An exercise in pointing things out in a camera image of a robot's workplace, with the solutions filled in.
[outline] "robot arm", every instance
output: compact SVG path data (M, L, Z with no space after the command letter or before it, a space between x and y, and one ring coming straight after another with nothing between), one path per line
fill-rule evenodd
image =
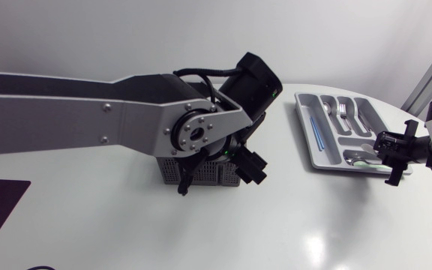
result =
M385 181L389 185L399 185L407 164L426 163L426 167L432 170L432 102L428 110L427 121L424 123L429 136L415 137L417 121L408 120L405 124L404 134L386 131L379 133L373 147L382 163L392 168L389 180Z
M205 84L179 78L189 74ZM207 76L229 79L215 91ZM231 161L243 180L259 184L266 162L245 143L281 91L279 79L250 53L233 70L111 83L0 74L0 154L122 145L175 158L190 176L204 161Z

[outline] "mesh basket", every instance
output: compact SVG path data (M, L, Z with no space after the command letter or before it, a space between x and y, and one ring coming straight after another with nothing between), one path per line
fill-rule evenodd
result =
M164 184L177 185L181 181L179 165L173 158L156 158ZM240 178L235 174L236 165L229 162L206 162L194 175L192 185L239 186Z

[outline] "blue utensil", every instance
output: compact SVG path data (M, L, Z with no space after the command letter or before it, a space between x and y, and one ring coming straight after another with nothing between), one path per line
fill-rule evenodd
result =
M324 149L324 142L321 137L320 131L318 130L318 127L316 126L316 122L313 120L313 117L310 116L309 119L311 121L311 126L313 127L314 136L316 137L318 149L322 151Z

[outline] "cutlery tray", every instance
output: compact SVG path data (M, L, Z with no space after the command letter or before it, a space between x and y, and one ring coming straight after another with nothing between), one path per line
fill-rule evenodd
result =
M364 151L362 144L373 146L376 136L382 131L390 131L371 102L364 97L348 97L330 94L296 92L296 111L298 112L313 167L324 170L346 170L366 173L391 173L384 166L351 165L351 161L365 160L380 163L375 155ZM323 103L331 108L328 114ZM346 119L350 129L341 118L340 104L346 104ZM317 142L311 118L319 132L324 149ZM404 175L413 172L411 166Z

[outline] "white wall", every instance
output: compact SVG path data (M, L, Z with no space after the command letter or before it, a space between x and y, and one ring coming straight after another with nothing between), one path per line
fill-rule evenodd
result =
M246 51L400 107L432 62L432 0L0 1L0 71L116 80Z

